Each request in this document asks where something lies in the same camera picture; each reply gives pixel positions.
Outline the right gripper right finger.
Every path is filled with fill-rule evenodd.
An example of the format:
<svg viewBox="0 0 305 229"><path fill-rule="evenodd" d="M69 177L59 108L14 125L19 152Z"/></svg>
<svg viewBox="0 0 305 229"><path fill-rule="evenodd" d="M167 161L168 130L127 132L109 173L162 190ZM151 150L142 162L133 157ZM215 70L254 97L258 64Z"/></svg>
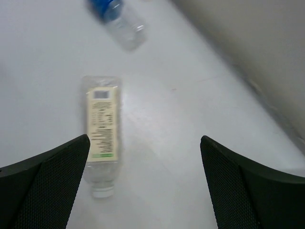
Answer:
<svg viewBox="0 0 305 229"><path fill-rule="evenodd" d="M305 179L264 166L208 136L200 150L220 229L303 229Z"/></svg>

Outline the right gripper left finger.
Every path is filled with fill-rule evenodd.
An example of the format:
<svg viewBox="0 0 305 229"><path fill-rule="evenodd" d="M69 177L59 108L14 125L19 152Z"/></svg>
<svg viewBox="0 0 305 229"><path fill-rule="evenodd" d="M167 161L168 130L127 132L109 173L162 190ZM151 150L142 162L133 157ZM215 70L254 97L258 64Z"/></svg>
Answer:
<svg viewBox="0 0 305 229"><path fill-rule="evenodd" d="M2 229L64 229L90 149L83 134L0 169Z"/></svg>

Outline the large green label bottle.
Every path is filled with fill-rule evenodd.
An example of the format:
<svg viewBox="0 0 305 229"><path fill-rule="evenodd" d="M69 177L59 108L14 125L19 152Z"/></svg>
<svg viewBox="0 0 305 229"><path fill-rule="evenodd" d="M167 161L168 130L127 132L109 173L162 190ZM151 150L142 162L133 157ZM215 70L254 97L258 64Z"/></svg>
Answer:
<svg viewBox="0 0 305 229"><path fill-rule="evenodd" d="M83 176L93 198L108 198L122 162L122 82L115 76L85 76L81 88L84 131L90 140Z"/></svg>

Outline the blue label plastic bottle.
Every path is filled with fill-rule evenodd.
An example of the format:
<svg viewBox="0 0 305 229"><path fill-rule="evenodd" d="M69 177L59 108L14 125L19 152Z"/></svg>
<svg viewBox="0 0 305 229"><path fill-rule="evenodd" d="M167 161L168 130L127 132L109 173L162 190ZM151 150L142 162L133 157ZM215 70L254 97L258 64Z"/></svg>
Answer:
<svg viewBox="0 0 305 229"><path fill-rule="evenodd" d="M147 39L144 20L125 0L89 0L88 8L125 50L133 51Z"/></svg>

